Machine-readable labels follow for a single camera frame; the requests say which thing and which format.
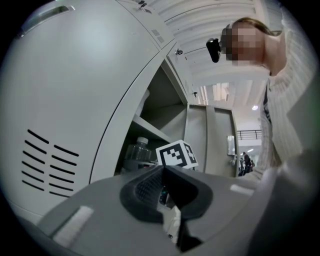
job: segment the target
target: white cabinet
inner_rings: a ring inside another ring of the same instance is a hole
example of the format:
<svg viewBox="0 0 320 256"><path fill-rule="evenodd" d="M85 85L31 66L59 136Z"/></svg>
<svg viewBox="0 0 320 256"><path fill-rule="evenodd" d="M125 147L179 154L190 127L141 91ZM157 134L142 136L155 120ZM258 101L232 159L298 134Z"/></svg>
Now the white cabinet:
<svg viewBox="0 0 320 256"><path fill-rule="evenodd" d="M156 43L163 49L174 39L170 29L152 8L143 7L137 3L119 1L150 33Z"/></svg>
<svg viewBox="0 0 320 256"><path fill-rule="evenodd" d="M179 80L189 96L192 94L193 77L183 50L179 43L176 43L167 55L167 59L179 77Z"/></svg>
<svg viewBox="0 0 320 256"><path fill-rule="evenodd" d="M1 70L1 189L32 220L89 184L111 117L159 52L116 1L53 1L41 11L64 5L74 10L12 42Z"/></svg>

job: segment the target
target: cabinet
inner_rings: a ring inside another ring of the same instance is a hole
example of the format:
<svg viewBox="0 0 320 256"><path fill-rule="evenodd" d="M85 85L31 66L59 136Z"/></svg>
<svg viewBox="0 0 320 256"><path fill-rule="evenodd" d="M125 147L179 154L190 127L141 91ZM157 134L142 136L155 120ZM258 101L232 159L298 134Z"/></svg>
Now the cabinet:
<svg viewBox="0 0 320 256"><path fill-rule="evenodd" d="M1 189L32 221L90 183L115 110L159 53L113 0L53 1L25 24L65 5L74 10L39 19L14 39L1 70Z"/></svg>
<svg viewBox="0 0 320 256"><path fill-rule="evenodd" d="M174 39L174 35L155 10L147 6L142 8L134 2L119 3L145 27L161 49Z"/></svg>
<svg viewBox="0 0 320 256"><path fill-rule="evenodd" d="M186 56L179 43L176 43L167 55L187 95L192 94L193 77Z"/></svg>
<svg viewBox="0 0 320 256"><path fill-rule="evenodd" d="M227 136L234 136L239 156L237 128L230 109L189 105L184 140L189 143L203 173L235 177L238 165L231 165L227 155Z"/></svg>

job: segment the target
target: woman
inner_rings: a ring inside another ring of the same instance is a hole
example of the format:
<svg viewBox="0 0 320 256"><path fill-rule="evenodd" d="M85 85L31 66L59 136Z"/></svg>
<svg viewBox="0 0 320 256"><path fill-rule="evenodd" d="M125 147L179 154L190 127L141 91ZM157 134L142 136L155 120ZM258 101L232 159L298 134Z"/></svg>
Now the woman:
<svg viewBox="0 0 320 256"><path fill-rule="evenodd" d="M252 18L228 25L220 41L227 60L270 71L261 103L262 145L259 160L244 179L259 181L264 171L298 155L303 147L287 113L305 92L318 68L317 55L291 14L282 8L281 33Z"/></svg>

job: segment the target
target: white panel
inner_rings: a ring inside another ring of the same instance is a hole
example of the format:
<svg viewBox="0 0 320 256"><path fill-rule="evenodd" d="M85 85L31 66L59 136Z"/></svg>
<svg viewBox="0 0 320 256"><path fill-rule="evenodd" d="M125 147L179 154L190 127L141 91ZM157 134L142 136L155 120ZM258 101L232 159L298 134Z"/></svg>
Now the white panel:
<svg viewBox="0 0 320 256"><path fill-rule="evenodd" d="M172 50L167 55L167 59L173 66L176 74L178 75L181 84L187 94L191 94L191 86L193 84L193 78L191 76L190 68L187 63L187 59L184 54L177 54L178 49L182 51L182 48L178 43L172 48Z"/></svg>
<svg viewBox="0 0 320 256"><path fill-rule="evenodd" d="M65 3L75 10L48 19L12 42L0 78L1 188L13 203L41 216L66 199L50 192L70 196L89 184L111 116L158 53L144 27L116 1L60 0L41 10Z"/></svg>
<svg viewBox="0 0 320 256"><path fill-rule="evenodd" d="M157 54L139 74L121 100L101 139L92 168L90 183L112 177L115 174L119 154L131 121L163 60L164 58Z"/></svg>
<svg viewBox="0 0 320 256"><path fill-rule="evenodd" d="M147 7L142 9L139 4L134 2L128 3L120 1L119 3L134 17L136 17L137 20L148 30L161 49L174 39L170 29L166 26L155 10Z"/></svg>

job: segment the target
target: knit sweater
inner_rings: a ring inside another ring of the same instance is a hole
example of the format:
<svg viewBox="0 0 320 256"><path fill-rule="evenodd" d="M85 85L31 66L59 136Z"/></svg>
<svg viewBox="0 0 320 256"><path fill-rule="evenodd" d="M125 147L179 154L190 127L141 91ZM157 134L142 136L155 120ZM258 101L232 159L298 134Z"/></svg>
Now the knit sweater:
<svg viewBox="0 0 320 256"><path fill-rule="evenodd" d="M280 166L303 150L287 114L308 88L319 61L308 37L292 14L284 7L281 11L286 65L276 76L268 79L267 106L262 102L260 108L261 151L253 171L241 177L247 180L259 181L265 170Z"/></svg>

